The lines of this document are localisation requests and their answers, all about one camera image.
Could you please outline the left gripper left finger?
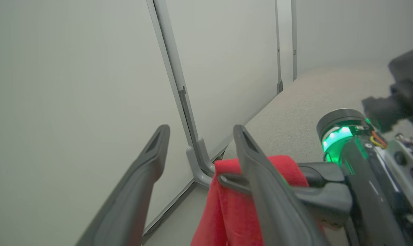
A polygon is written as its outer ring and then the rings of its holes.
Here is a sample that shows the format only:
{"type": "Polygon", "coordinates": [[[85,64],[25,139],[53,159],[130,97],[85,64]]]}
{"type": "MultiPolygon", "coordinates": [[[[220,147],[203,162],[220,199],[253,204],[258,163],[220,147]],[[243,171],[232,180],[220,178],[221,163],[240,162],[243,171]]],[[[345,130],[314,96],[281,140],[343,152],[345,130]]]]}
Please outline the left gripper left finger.
{"type": "Polygon", "coordinates": [[[170,127],[160,125],[131,164],[77,246],[139,246],[153,186],[164,172],[170,127]]]}

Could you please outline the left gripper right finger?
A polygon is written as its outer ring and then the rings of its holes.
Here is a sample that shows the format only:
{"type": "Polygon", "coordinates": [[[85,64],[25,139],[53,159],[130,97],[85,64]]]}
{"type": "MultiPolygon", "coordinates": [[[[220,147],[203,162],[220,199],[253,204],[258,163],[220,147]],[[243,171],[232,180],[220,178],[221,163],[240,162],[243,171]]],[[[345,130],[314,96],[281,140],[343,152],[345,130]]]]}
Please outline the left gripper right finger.
{"type": "Polygon", "coordinates": [[[250,185],[266,246],[328,246],[329,241],[248,130],[233,127],[242,175],[250,185]]]}

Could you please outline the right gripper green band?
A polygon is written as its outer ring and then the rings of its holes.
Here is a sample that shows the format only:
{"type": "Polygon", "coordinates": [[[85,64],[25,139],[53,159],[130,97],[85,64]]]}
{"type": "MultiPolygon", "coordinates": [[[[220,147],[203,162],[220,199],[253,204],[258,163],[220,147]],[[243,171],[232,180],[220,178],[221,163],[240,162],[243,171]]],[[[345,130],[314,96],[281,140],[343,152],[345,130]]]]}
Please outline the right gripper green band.
{"type": "MultiPolygon", "coordinates": [[[[324,115],[317,134],[328,163],[298,163],[310,187],[292,186],[309,212],[324,226],[345,226],[351,245],[413,246],[413,138],[387,141],[353,109],[324,115]]],[[[218,181],[251,196],[242,175],[218,181]]]]}

